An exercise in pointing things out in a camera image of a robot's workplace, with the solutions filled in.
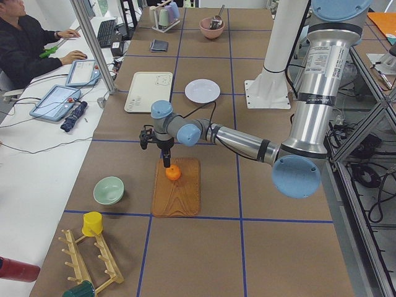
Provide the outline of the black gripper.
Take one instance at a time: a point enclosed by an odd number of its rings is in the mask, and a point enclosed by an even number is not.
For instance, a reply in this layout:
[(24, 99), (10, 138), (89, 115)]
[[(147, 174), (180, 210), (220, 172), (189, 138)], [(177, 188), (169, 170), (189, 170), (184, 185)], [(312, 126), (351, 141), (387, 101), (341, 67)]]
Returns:
[(171, 166), (171, 148), (174, 146), (174, 139), (159, 140), (157, 147), (161, 150), (163, 166), (169, 168)]

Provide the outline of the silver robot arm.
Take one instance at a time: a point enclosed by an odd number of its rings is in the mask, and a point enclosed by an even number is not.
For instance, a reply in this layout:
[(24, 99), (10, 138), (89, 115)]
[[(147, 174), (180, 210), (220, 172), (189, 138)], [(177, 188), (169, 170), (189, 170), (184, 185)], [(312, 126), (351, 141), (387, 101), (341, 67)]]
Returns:
[(359, 43), (370, 1), (280, 1), (262, 72), (246, 83), (250, 108), (288, 104), (286, 72), (306, 18), (309, 50), (296, 96), (290, 135), (281, 144), (215, 124), (188, 120), (159, 100), (151, 107), (153, 127), (140, 136), (142, 148), (154, 143), (170, 166), (175, 142), (193, 146), (203, 139), (250, 160), (272, 165), (272, 181), (284, 195), (306, 198), (317, 191), (327, 158), (324, 137), (336, 102), (349, 49)]

